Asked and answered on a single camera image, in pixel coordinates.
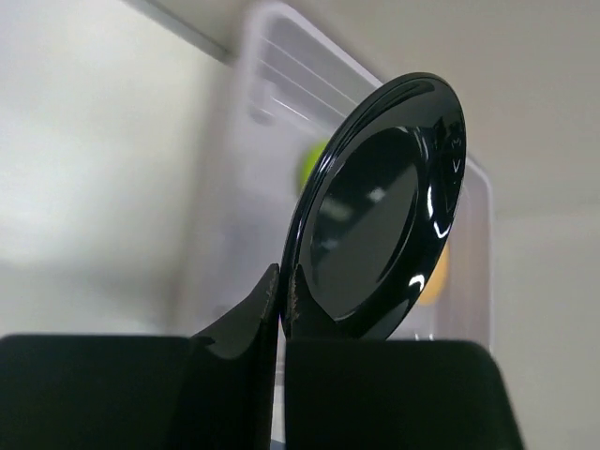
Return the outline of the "beige bear plate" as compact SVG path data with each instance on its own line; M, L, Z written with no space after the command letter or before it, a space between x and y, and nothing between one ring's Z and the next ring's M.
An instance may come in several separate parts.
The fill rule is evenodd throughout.
M450 246L449 244L446 244L424 290L421 292L418 298L418 306L429 307L438 301L442 295L449 275L449 265Z

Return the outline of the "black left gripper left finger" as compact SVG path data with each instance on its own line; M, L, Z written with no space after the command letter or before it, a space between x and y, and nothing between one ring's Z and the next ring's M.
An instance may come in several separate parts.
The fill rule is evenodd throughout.
M5 449L266 449L279 268L190 337L1 340Z

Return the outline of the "green plastic plate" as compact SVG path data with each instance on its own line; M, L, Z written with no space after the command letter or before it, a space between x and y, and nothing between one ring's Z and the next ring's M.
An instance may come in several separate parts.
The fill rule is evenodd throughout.
M308 178L319 161L328 141L319 141L311 145L300 157L295 173L296 192L300 194L307 183Z

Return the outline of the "black plastic plate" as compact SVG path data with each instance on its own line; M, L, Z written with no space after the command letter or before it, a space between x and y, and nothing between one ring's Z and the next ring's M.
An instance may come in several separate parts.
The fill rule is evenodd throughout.
M426 72L387 82L335 131L292 215L278 295L287 338L314 318L344 338L388 338L431 279L466 170L458 95Z

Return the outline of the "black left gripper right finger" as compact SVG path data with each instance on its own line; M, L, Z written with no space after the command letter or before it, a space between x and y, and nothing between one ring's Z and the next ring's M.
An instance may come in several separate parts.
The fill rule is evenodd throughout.
M501 371L479 344L344 337L302 267L288 299L286 448L524 448Z

